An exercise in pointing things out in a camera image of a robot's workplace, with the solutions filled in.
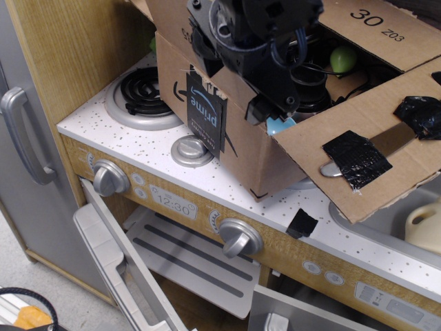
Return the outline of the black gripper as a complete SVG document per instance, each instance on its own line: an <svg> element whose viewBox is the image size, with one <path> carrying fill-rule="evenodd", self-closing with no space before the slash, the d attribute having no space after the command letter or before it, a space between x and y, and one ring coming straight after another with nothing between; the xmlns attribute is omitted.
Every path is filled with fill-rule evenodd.
<svg viewBox="0 0 441 331"><path fill-rule="evenodd" d="M221 68L256 93L246 120L286 121L300 100L291 71L307 57L306 29L318 23L322 1L188 1L192 48L208 77Z"/></svg>

